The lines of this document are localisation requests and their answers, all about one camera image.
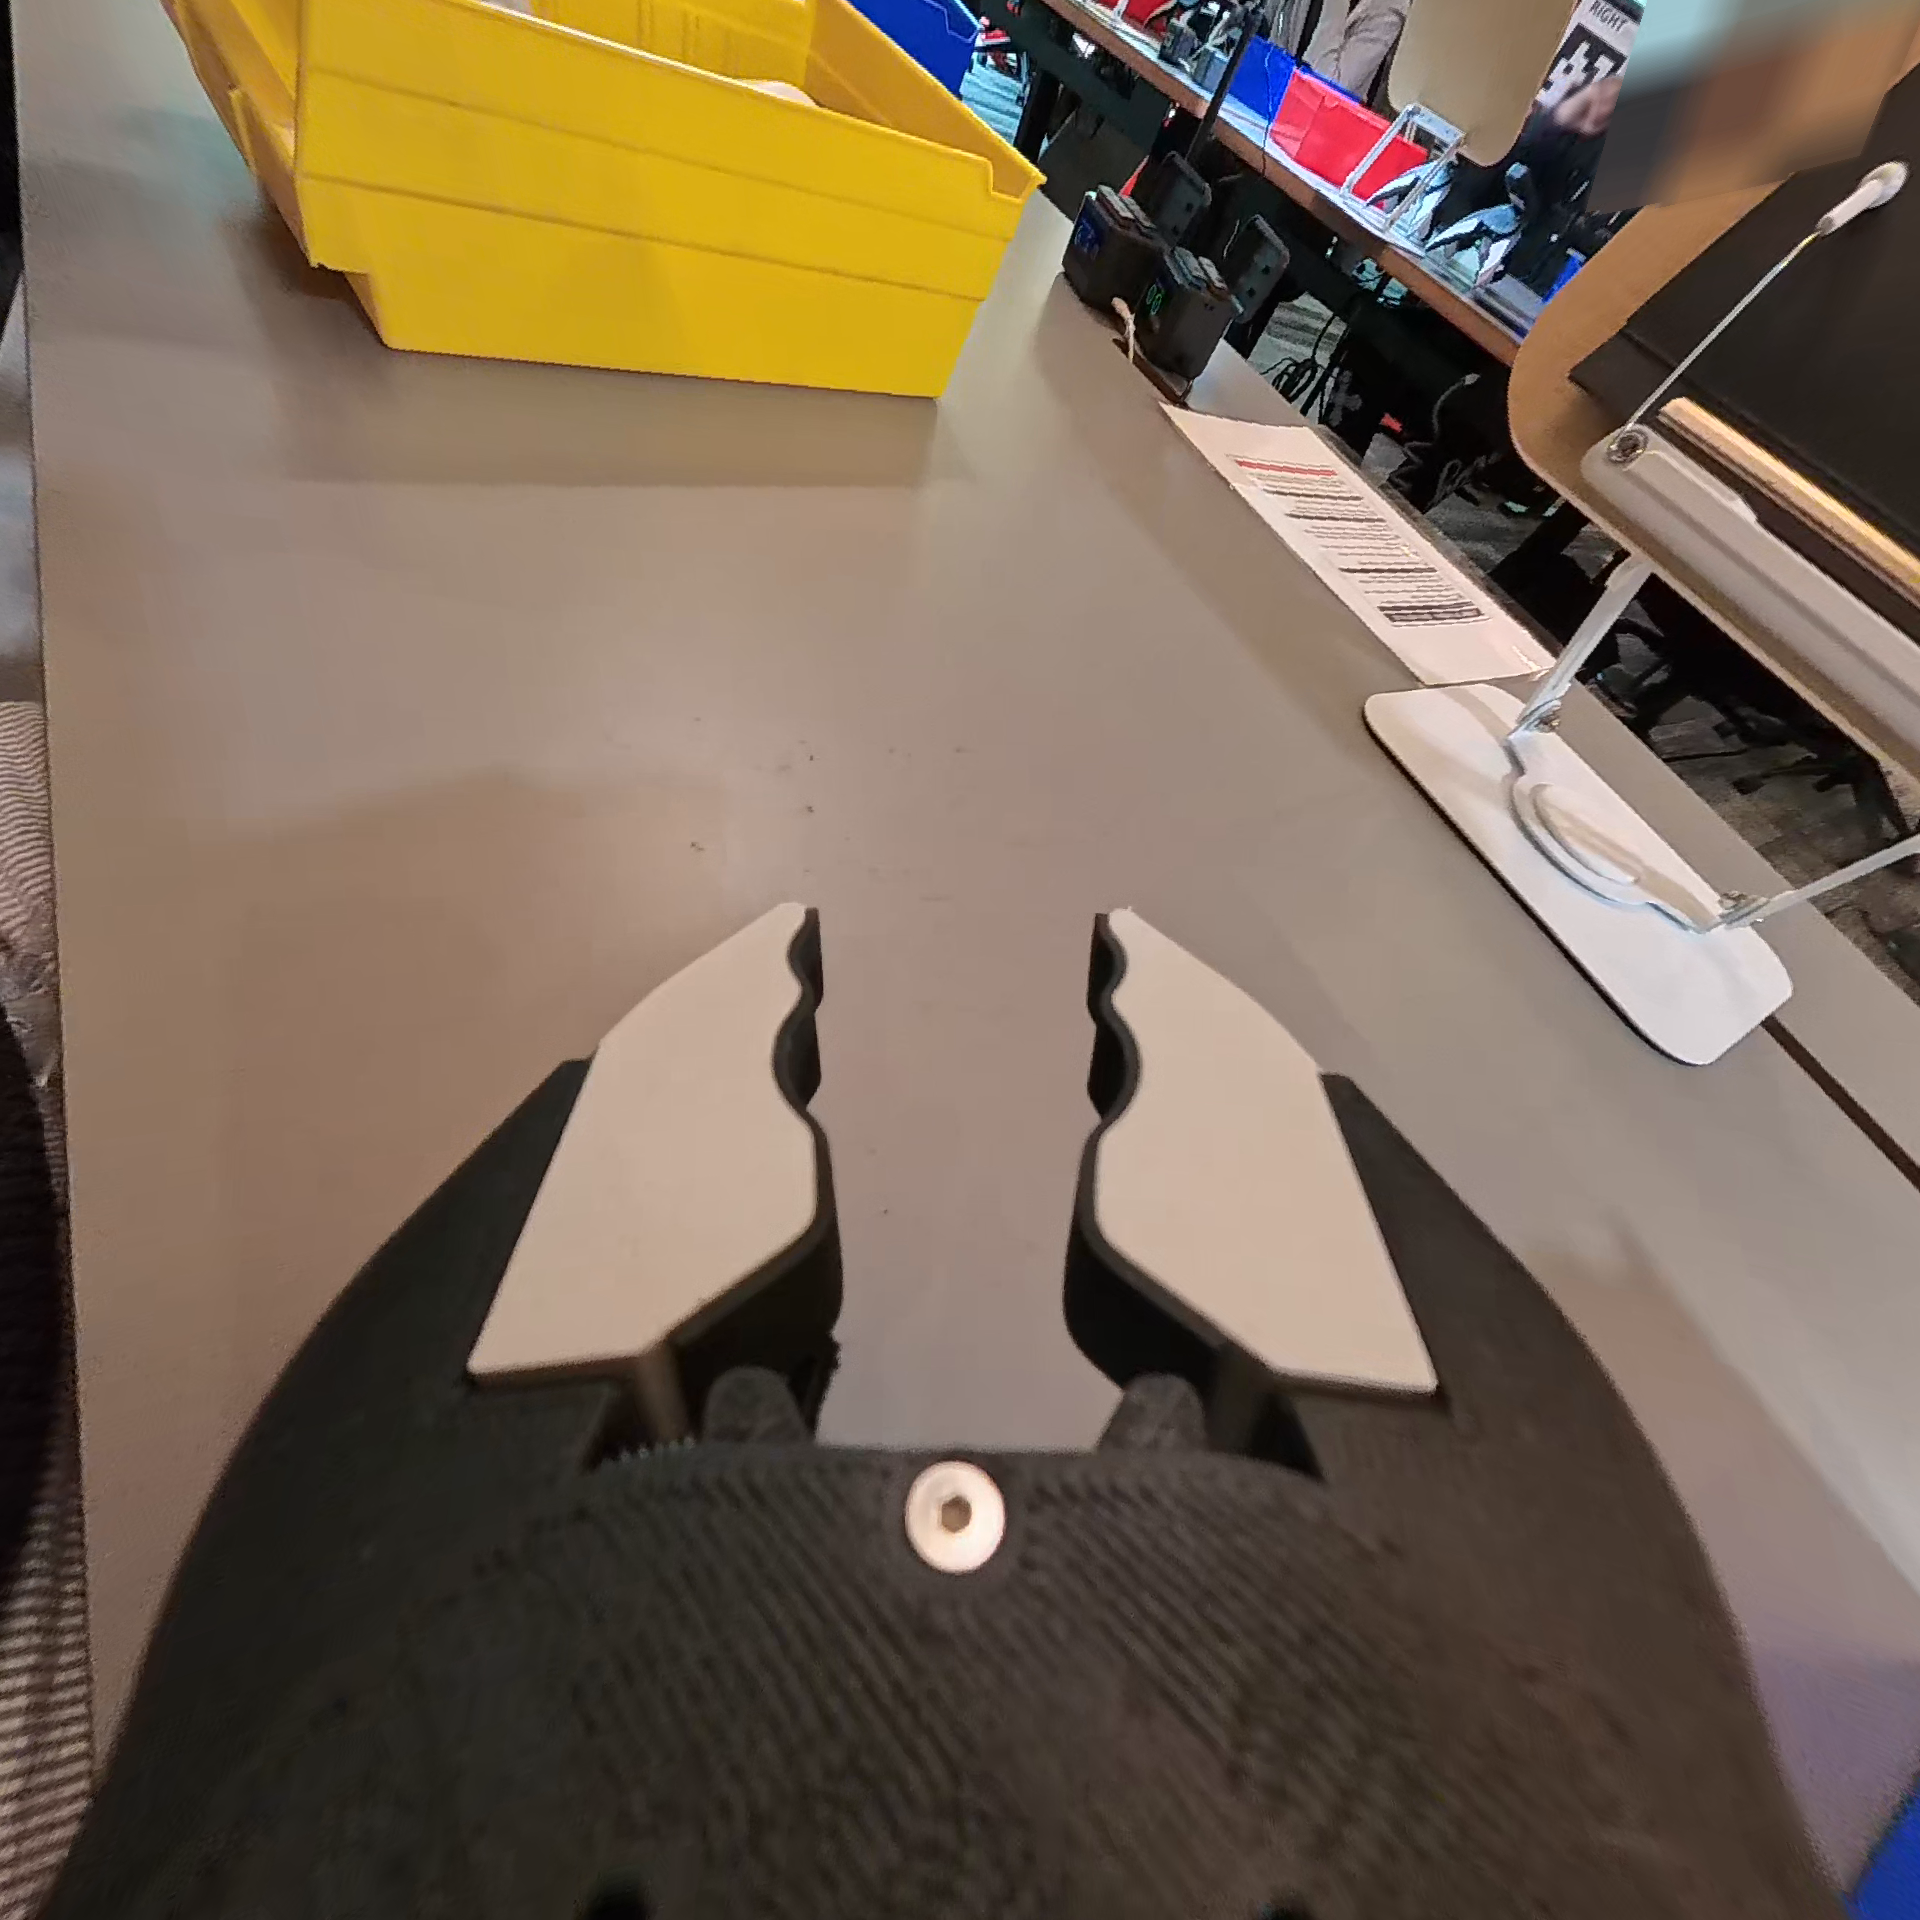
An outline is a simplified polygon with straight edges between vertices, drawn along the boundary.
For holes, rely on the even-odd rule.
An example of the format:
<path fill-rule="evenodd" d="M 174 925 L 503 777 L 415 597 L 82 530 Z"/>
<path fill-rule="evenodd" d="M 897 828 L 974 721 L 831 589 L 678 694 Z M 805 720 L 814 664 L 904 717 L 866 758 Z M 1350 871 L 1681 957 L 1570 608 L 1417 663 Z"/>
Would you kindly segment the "printed paper sheet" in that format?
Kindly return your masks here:
<path fill-rule="evenodd" d="M 1550 666 L 1520 618 L 1307 423 L 1162 413 L 1417 682 L 1531 681 Z"/>

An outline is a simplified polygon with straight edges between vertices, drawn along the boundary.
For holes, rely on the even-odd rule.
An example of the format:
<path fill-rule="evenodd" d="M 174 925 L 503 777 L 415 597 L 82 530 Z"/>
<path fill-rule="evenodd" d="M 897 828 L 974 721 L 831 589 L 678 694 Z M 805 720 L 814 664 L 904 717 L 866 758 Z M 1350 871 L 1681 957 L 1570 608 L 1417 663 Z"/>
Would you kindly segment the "blue bin with marker label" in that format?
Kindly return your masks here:
<path fill-rule="evenodd" d="M 1913 1782 L 1862 1863 L 1853 1889 L 1843 1896 L 1851 1917 L 1918 1917 L 1918 1830 L 1920 1806 L 1918 1782 Z"/>

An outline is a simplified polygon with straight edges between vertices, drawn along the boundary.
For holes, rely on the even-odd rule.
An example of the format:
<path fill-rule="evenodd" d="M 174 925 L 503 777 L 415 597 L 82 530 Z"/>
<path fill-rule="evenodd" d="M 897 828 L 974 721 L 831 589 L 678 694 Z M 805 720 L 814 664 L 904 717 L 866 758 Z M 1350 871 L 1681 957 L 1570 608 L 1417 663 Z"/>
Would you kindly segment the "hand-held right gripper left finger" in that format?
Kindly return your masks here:
<path fill-rule="evenodd" d="M 841 1311 L 819 918 L 776 902 L 599 1040 L 471 1343 L 478 1384 L 609 1382 L 650 1441 L 720 1376 L 779 1376 L 816 1424 Z"/>

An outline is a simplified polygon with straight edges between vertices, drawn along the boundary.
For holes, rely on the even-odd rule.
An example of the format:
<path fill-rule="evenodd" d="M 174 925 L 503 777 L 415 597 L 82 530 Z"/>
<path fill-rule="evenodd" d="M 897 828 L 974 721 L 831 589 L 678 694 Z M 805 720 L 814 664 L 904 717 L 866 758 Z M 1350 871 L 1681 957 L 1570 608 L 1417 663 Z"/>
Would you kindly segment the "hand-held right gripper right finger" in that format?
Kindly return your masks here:
<path fill-rule="evenodd" d="M 1065 1325 L 1119 1421 L 1317 1469 L 1310 1401 L 1438 1417 L 1434 1360 L 1310 1048 L 1134 908 L 1095 918 L 1088 1016 Z"/>

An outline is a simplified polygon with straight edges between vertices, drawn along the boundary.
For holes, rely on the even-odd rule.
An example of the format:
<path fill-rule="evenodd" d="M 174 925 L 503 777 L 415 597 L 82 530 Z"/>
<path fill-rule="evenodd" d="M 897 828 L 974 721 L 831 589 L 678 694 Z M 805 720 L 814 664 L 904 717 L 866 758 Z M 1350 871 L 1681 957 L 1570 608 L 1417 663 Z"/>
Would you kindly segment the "white tablet stand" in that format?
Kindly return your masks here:
<path fill-rule="evenodd" d="M 1489 681 L 1407 688 L 1361 709 L 1376 744 L 1639 1036 L 1679 1064 L 1712 1064 L 1791 993 L 1759 925 L 1914 854 L 1914 829 L 1769 896 L 1710 884 L 1561 738 L 1578 666 L 1649 580 L 1714 616 L 1872 754 L 1914 762 L 1914 634 L 1853 584 L 1914 618 L 1914 552 L 1750 434 L 1681 394 L 1683 375 L 1811 249 L 1882 213 L 1901 160 L 1866 169 L 1735 298 L 1619 423 L 1581 424 L 1568 391 L 1551 471 L 1619 561 L 1573 639 L 1520 700 Z"/>

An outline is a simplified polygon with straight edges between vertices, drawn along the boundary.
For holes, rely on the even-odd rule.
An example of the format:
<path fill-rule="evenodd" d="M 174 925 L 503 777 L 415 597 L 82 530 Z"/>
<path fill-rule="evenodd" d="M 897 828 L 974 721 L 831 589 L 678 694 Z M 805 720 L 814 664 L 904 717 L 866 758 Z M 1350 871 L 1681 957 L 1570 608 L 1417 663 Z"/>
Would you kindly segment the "red plastic bin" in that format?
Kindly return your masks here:
<path fill-rule="evenodd" d="M 1305 65 L 1294 65 L 1287 77 L 1265 146 L 1354 200 L 1419 174 L 1433 160 L 1421 140 L 1394 132 L 1377 112 Z"/>

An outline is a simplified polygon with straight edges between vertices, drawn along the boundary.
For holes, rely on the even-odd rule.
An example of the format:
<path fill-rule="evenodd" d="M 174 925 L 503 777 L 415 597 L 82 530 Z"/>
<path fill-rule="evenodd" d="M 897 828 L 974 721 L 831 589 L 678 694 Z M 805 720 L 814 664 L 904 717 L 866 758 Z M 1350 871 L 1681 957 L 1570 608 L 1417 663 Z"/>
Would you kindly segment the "yellow plastic bins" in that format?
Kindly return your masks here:
<path fill-rule="evenodd" d="M 935 400 L 1041 181 L 853 4 L 163 10 L 392 350 Z"/>

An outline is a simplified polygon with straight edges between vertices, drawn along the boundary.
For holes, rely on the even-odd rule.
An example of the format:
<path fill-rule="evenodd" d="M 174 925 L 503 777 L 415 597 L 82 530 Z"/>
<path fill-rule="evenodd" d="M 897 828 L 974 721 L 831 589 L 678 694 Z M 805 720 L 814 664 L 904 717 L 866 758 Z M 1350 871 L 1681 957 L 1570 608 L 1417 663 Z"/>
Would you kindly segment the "small brown tag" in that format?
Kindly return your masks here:
<path fill-rule="evenodd" d="M 1115 319 L 1115 346 L 1122 352 L 1127 365 L 1139 372 L 1168 407 L 1183 409 L 1193 391 L 1193 378 L 1166 372 L 1149 359 L 1138 342 L 1135 313 L 1117 295 L 1111 298 L 1111 317 Z"/>

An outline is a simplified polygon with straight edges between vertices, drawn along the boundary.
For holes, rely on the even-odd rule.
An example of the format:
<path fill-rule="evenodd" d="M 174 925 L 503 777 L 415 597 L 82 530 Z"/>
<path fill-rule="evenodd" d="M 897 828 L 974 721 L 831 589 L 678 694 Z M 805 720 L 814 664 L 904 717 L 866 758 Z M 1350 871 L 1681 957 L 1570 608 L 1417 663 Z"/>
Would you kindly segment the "square marker sign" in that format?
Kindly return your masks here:
<path fill-rule="evenodd" d="M 1641 18 L 1643 2 L 1574 2 L 1533 104 L 1544 112 L 1591 85 L 1613 79 L 1624 68 Z"/>

